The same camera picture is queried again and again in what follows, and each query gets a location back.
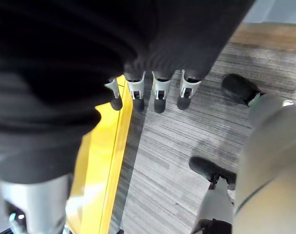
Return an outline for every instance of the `floor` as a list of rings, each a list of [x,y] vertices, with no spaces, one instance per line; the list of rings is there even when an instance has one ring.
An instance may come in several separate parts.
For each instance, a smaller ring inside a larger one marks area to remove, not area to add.
[[[208,182],[189,169],[189,158],[205,157],[236,171],[238,153],[252,129],[247,107],[221,92],[227,73],[296,103],[296,52],[287,50],[227,44],[186,111],[176,106],[178,75],[162,114],[153,111],[147,79],[148,109],[132,115],[110,234],[119,227],[126,234],[190,233]]]

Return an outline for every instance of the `yellow edge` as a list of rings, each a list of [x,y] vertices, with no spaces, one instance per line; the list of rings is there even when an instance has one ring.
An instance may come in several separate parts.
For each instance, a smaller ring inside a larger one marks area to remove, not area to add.
[[[102,120],[83,137],[74,184],[67,203],[67,225],[75,234],[107,234],[126,145],[132,100],[123,76],[118,78],[123,102],[97,106]]]
[[[100,234],[107,234],[109,230],[111,214],[117,191],[121,165],[123,161],[124,150],[127,142],[130,118],[133,109],[133,103],[127,88],[127,82],[124,80],[124,90],[122,95],[123,109],[120,111],[120,118],[117,127],[117,135],[113,149],[113,157],[111,161],[110,175],[106,191],[106,197],[103,207],[103,216],[101,220]]]

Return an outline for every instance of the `white plastic leg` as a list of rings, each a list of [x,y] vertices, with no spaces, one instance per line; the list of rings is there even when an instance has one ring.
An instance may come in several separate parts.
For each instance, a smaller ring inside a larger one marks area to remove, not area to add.
[[[195,226],[201,219],[221,220],[232,224],[233,205],[227,192],[227,181],[219,178],[214,190],[208,190],[200,205]]]
[[[155,96],[155,99],[157,99],[157,100],[159,99],[159,92],[160,91],[164,91],[162,99],[166,99],[168,96],[168,93],[169,93],[171,79],[169,78],[169,80],[167,80],[167,81],[159,81],[157,78],[160,78],[161,75],[159,72],[156,72],[156,71],[153,71],[152,75],[153,75],[152,90],[153,90],[153,94]]]
[[[116,78],[114,78],[112,82],[105,84],[105,86],[113,91],[115,98],[120,97],[119,86]]]
[[[194,93],[197,91],[201,81],[191,83],[185,80],[185,70],[182,72],[182,78],[181,78],[181,84],[180,84],[180,97],[184,98],[185,97],[185,92],[187,89],[190,90],[190,94],[188,94],[187,98],[192,98]]]
[[[132,74],[124,73],[126,80],[128,82],[129,92],[131,94],[132,99],[143,99],[145,74],[146,72],[143,72],[140,81],[132,82],[130,81],[130,79],[128,79],[128,76],[132,76]]]

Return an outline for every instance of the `gray carpet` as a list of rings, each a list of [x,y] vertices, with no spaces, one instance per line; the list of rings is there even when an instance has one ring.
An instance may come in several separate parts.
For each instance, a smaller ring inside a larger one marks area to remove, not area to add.
[[[262,90],[296,103],[296,53],[229,43],[201,83],[190,108],[176,106],[179,76],[172,81],[166,110],[153,111],[151,79],[145,84],[147,112],[133,113],[110,234],[190,233],[208,182],[188,167],[201,156],[232,171],[251,133],[248,109],[226,98],[224,74],[237,73]]]

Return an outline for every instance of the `black rubber foot pad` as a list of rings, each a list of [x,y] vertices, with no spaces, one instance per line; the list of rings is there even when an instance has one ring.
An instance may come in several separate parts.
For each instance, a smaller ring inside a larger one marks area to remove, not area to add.
[[[214,174],[220,175],[222,178],[227,179],[228,189],[234,190],[236,185],[237,175],[234,172],[228,171],[214,162],[211,162],[205,158],[193,156],[189,160],[189,167],[194,172],[202,175],[208,181],[211,182],[211,179]]]
[[[177,99],[177,107],[180,110],[186,110],[188,109],[189,105],[191,102],[191,98],[186,98],[186,97],[178,97]]]
[[[145,108],[145,103],[143,99],[133,99],[133,108],[137,112],[142,112]]]
[[[122,109],[122,106],[123,106],[121,97],[114,98],[113,100],[111,100],[110,105],[116,111],[121,110]]]
[[[261,92],[257,85],[237,74],[228,74],[223,77],[222,91],[236,102],[244,105],[248,105],[249,101]]]
[[[166,109],[166,101],[163,99],[154,100],[154,111],[158,114],[162,113]]]

